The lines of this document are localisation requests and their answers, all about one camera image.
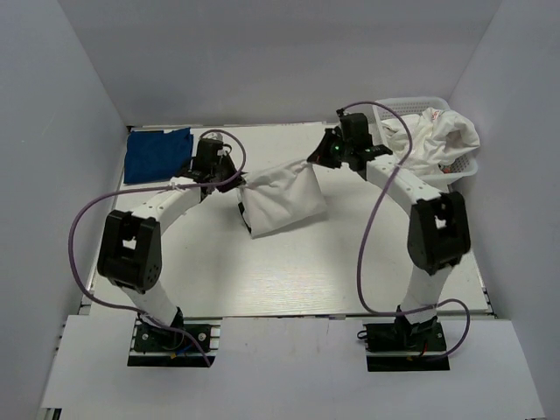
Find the white printed t-shirt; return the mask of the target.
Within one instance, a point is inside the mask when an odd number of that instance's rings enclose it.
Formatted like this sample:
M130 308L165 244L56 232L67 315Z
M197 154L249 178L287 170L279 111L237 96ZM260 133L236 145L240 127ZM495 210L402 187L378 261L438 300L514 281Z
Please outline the white printed t-shirt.
M441 175L443 166L480 147L474 124L453 110L427 108L383 120L379 127L396 158L417 176Z

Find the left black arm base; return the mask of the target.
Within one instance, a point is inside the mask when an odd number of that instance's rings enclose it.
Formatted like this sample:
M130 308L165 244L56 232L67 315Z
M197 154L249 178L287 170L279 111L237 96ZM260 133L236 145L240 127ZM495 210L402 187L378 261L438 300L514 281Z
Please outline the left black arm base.
M160 331L140 319L135 321L129 346L128 367L209 368L215 360L221 336L221 322L184 320L187 331L201 347L182 334Z

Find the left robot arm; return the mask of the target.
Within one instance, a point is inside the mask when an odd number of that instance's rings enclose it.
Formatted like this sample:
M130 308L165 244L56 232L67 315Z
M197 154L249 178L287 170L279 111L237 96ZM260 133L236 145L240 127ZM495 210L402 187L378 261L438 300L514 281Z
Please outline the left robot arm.
M202 136L194 157L163 189L131 210L110 212L105 221L97 271L123 291L141 319L156 327L155 339L167 349L183 343L185 328L182 311L160 283L162 237L213 192L227 193L245 183L231 151L219 138Z

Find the white green raglan t-shirt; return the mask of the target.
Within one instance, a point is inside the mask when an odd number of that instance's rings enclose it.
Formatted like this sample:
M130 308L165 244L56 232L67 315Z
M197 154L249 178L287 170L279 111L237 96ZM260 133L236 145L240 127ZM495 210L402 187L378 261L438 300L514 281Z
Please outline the white green raglan t-shirt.
M304 158L252 171L243 178L239 208L252 238L273 234L327 210L312 164Z

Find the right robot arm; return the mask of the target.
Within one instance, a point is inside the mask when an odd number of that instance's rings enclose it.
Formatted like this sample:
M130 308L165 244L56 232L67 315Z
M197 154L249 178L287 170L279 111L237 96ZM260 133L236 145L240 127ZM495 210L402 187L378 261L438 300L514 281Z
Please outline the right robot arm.
M347 165L407 214L407 252L413 270L393 315L402 320L395 327L396 341L413 349L425 341L426 328L436 321L445 282L471 248L465 200L458 192L426 184L391 149L374 144L362 113L339 109L337 115L338 124L325 130L307 160L329 169Z

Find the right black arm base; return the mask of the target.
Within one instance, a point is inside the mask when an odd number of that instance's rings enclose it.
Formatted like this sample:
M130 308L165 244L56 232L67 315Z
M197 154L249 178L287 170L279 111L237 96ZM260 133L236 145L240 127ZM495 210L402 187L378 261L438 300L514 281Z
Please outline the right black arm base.
M450 370L445 334L439 322L431 332L423 332L411 342L397 338L393 323L365 324L356 336L365 345L370 373Z

